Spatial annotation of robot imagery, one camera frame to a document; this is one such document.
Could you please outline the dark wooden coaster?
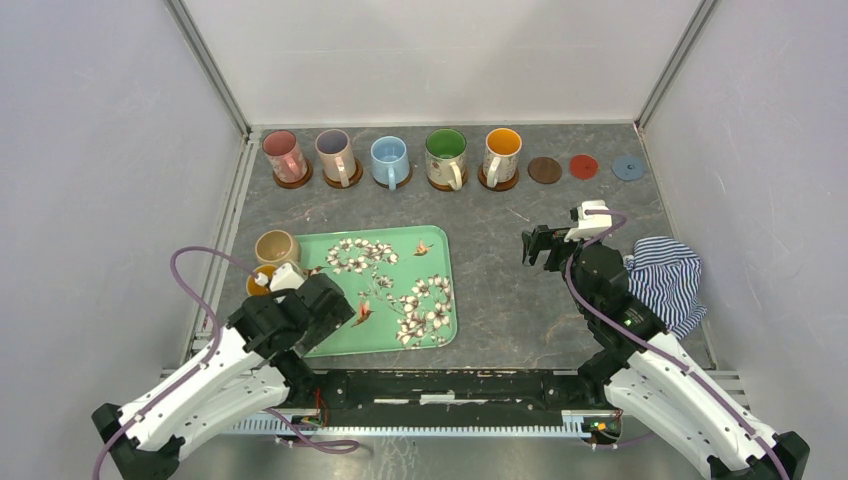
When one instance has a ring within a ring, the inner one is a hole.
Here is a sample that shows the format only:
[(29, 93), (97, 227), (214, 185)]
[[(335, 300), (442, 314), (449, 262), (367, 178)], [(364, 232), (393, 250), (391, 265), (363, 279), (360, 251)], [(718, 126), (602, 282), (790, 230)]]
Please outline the dark wooden coaster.
[(554, 184), (562, 177), (562, 167), (554, 158), (540, 156), (529, 162), (528, 175), (539, 184)]

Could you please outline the red round coaster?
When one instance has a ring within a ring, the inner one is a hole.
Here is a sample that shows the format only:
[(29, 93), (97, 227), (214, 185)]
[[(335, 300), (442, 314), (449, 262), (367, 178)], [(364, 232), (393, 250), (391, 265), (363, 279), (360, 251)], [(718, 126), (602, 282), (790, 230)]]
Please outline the red round coaster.
[(570, 159), (569, 172), (579, 180), (586, 181), (596, 176), (599, 170), (597, 160), (587, 154), (578, 154)]

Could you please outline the orange interior mug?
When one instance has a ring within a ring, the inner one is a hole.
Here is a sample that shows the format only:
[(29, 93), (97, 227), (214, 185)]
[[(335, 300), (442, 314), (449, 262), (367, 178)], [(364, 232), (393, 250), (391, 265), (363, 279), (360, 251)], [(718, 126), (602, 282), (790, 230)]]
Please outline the orange interior mug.
[(485, 169), (488, 185), (494, 187), (499, 182), (511, 179), (518, 170), (522, 149), (520, 135), (509, 128), (496, 128), (486, 136), (485, 146), (486, 153), (481, 166)]

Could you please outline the blue round coaster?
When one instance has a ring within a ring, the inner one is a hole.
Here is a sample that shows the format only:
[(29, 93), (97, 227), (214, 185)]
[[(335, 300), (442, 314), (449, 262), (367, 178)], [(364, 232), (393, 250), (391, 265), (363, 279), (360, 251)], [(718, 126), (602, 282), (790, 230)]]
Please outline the blue round coaster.
[(612, 161), (611, 171), (619, 180), (629, 182), (642, 178), (645, 175), (646, 167), (641, 157), (621, 155)]

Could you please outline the green interior floral mug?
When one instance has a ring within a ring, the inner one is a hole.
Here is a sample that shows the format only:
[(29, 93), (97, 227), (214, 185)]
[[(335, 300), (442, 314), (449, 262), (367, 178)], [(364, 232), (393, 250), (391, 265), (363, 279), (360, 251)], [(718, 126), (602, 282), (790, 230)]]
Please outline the green interior floral mug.
[(427, 136), (425, 149), (427, 177), (435, 183), (457, 189), (462, 170), (467, 169), (465, 136), (452, 128), (436, 129)]

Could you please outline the light blue mug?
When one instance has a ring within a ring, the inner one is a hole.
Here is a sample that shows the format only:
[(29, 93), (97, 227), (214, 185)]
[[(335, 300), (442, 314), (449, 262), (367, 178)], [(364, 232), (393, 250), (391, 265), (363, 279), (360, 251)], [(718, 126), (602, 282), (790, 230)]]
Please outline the light blue mug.
[(378, 138), (371, 146), (372, 176), (394, 187), (412, 170), (405, 142), (396, 136)]

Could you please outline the purple interior mug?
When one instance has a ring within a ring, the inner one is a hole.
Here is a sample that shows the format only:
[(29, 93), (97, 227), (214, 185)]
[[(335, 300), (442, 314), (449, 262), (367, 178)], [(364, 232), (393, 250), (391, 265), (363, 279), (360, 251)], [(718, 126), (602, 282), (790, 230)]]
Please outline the purple interior mug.
[(349, 135), (340, 129), (325, 130), (316, 137), (315, 148), (322, 163), (323, 173), (347, 186), (356, 170)]

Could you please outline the pink mug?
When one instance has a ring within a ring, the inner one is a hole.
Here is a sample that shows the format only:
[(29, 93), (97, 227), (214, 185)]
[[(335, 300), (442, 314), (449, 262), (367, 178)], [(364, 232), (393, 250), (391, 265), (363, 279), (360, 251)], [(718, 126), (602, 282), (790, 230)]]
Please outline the pink mug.
[(293, 182), (304, 176), (309, 161), (293, 132), (272, 131), (264, 137), (261, 147), (271, 165), (272, 174), (276, 174), (282, 181)]

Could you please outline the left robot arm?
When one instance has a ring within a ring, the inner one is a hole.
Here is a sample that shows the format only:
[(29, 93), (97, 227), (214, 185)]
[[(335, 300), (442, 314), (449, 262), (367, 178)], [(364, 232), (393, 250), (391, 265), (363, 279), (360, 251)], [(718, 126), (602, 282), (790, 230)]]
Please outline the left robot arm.
[(197, 355), (140, 398), (92, 414), (124, 479), (168, 479), (197, 447), (262, 410), (313, 397), (304, 357), (351, 320), (354, 310), (326, 274), (287, 272), (277, 289), (250, 296)]

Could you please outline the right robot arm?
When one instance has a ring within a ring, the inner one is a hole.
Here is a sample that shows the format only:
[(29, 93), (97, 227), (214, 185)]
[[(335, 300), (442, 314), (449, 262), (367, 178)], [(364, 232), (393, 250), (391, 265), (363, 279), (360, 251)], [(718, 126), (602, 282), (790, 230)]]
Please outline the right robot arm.
[(627, 285), (621, 253), (541, 225), (521, 234), (522, 261), (564, 280), (602, 350), (578, 373), (591, 408), (608, 403), (674, 447), (705, 479), (800, 479), (808, 443), (778, 433), (734, 400), (685, 352)]

